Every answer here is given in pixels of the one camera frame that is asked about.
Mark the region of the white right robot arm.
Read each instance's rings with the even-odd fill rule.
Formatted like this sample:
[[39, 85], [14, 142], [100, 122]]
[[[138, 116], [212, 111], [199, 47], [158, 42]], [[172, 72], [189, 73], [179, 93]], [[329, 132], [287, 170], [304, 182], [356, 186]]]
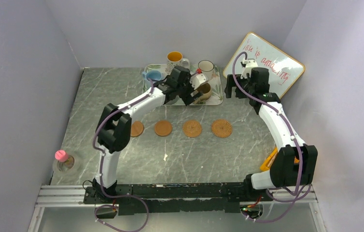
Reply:
[[235, 88], [237, 98], [248, 98], [249, 104], [267, 125], [278, 153], [270, 169], [249, 176], [250, 183], [243, 187], [243, 196], [250, 201], [261, 195], [262, 189], [295, 187], [312, 183], [318, 151], [308, 145], [295, 132], [285, 115], [280, 98], [269, 91], [269, 71], [266, 68], [252, 68], [241, 77], [230, 74], [227, 77], [225, 94], [232, 96]]

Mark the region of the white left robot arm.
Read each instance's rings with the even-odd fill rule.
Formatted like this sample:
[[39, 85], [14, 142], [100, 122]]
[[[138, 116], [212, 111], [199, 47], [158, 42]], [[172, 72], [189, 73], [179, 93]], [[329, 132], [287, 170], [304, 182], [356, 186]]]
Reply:
[[198, 88], [207, 82], [201, 72], [191, 73], [188, 68], [175, 66], [163, 80], [151, 80], [150, 88], [141, 95], [120, 105], [109, 103], [104, 107], [92, 141], [100, 155], [98, 173], [92, 182], [98, 199], [110, 203], [117, 196], [119, 156], [130, 141], [132, 124], [176, 97], [185, 105], [192, 104], [202, 96]]

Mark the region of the beige ceramic mug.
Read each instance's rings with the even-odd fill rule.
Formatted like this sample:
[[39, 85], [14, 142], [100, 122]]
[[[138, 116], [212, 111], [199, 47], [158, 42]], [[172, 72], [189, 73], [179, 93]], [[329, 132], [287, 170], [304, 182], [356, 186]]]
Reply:
[[206, 102], [212, 96], [212, 89], [209, 83], [201, 85], [197, 91], [202, 93], [202, 95], [194, 102], [194, 104]]

